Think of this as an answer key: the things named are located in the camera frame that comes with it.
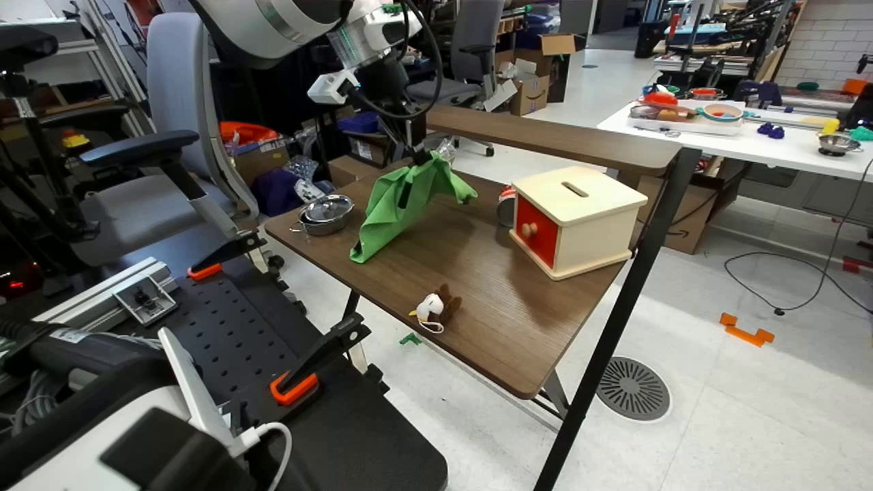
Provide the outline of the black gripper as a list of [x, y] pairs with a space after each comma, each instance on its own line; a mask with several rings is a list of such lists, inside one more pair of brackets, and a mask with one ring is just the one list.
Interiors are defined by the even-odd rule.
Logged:
[[370, 112], [375, 112], [384, 120], [393, 122], [412, 122], [408, 126], [408, 146], [412, 146], [412, 163], [429, 163], [431, 160], [431, 138], [423, 122], [423, 112], [408, 101], [407, 83], [408, 75], [399, 59], [375, 59], [356, 70], [360, 82], [360, 103]]

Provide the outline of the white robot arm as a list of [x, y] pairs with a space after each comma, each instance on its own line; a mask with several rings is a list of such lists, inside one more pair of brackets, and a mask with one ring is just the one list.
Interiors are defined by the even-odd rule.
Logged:
[[384, 120], [408, 112], [380, 107], [363, 78], [365, 68], [399, 55], [415, 34], [434, 37], [412, 0], [191, 0], [206, 29], [251, 63], [277, 63], [325, 37], [336, 68], [305, 89], [321, 107], [365, 107]]

